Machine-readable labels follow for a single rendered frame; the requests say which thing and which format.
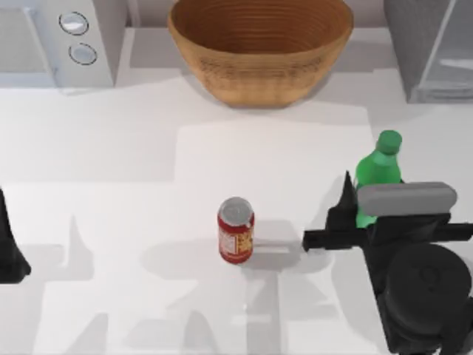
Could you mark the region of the red and white can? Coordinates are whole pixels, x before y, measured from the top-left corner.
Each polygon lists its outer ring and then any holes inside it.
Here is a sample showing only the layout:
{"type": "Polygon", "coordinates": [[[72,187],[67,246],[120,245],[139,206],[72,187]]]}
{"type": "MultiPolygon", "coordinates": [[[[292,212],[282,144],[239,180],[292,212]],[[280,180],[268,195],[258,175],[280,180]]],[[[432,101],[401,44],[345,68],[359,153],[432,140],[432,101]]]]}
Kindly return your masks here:
{"type": "Polygon", "coordinates": [[[224,200],[217,213],[218,246],[221,257],[232,264],[241,264],[253,254],[255,214],[251,204],[242,197],[224,200]]]}

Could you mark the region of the pale microwave oven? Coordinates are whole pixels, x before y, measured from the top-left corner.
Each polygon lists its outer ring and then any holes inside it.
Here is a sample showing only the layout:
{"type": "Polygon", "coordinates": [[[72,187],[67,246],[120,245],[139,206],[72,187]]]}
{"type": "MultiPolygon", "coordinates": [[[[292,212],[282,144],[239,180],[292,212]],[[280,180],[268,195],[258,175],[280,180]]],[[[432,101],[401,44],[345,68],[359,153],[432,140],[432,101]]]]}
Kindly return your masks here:
{"type": "Polygon", "coordinates": [[[0,88],[102,89],[113,87],[128,20],[126,0],[0,0],[0,88]],[[63,13],[86,16],[89,29],[69,35],[63,13]],[[85,43],[98,54],[76,64],[68,49],[85,43]]]}

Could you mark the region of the pale grey rounded box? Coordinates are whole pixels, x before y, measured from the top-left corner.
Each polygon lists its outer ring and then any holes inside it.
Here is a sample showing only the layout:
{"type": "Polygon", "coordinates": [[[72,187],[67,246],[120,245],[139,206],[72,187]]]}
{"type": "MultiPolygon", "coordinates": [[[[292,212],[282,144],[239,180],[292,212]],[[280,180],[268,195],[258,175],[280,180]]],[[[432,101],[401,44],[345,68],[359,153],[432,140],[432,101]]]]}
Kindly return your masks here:
{"type": "Polygon", "coordinates": [[[388,183],[361,187],[357,199],[360,210],[375,217],[444,214],[457,192],[443,182],[388,183]]]}

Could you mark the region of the large round microwave knob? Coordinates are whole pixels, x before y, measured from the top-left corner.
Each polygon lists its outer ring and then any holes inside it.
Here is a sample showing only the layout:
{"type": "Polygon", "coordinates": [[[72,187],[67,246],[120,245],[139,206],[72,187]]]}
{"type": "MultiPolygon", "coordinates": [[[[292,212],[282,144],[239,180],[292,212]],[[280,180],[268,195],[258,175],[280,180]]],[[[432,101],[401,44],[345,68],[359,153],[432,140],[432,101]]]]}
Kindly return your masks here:
{"type": "Polygon", "coordinates": [[[60,28],[71,36],[82,36],[89,29],[88,19],[79,12],[60,14],[58,23],[60,28]]]}

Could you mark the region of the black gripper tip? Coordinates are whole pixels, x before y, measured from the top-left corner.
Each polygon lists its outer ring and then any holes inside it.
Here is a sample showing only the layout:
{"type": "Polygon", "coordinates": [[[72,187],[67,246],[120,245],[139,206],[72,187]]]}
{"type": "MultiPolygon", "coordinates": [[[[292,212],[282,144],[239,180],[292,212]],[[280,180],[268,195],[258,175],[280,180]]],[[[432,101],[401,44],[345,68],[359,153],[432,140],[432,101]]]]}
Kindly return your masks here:
{"type": "Polygon", "coordinates": [[[0,188],[0,285],[19,284],[31,271],[13,236],[4,193],[0,188]]]}

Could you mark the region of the small round microwave knob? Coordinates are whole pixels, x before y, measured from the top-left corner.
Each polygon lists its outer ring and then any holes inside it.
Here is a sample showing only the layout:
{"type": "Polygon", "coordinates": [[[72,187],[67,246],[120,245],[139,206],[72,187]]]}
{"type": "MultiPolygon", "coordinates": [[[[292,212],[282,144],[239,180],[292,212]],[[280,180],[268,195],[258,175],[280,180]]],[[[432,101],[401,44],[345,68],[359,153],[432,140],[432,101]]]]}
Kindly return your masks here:
{"type": "Polygon", "coordinates": [[[78,43],[73,44],[68,49],[69,57],[76,63],[82,66],[89,66],[94,64],[98,59],[97,51],[88,44],[78,43]]]}

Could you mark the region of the brown woven basket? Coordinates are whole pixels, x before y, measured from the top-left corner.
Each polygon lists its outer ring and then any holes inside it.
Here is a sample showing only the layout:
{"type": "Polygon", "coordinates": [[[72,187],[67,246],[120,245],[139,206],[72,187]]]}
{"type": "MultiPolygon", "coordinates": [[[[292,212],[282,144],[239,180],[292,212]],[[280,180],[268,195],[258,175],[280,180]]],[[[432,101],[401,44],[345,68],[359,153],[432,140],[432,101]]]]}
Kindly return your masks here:
{"type": "Polygon", "coordinates": [[[168,14],[192,74],[231,107],[286,107],[304,98],[353,26],[344,0],[176,0],[168,14]]]}

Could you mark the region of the grey cabinet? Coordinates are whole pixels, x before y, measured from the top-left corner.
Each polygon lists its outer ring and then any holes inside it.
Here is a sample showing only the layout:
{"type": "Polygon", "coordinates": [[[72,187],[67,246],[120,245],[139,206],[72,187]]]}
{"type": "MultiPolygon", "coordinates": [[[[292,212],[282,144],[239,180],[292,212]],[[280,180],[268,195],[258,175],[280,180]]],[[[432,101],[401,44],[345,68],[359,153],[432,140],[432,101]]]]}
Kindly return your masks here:
{"type": "Polygon", "coordinates": [[[384,0],[410,104],[473,104],[473,0],[384,0]]]}

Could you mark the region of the green bottle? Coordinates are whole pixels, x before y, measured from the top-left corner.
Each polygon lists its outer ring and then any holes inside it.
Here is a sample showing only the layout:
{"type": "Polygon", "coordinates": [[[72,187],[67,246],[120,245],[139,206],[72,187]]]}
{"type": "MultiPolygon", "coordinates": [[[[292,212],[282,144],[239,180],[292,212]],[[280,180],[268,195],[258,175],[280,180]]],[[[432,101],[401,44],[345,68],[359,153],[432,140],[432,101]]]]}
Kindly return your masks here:
{"type": "Polygon", "coordinates": [[[395,130],[384,130],[378,136],[375,149],[361,159],[355,170],[355,189],[373,184],[400,183],[398,153],[402,136],[395,130]]]}

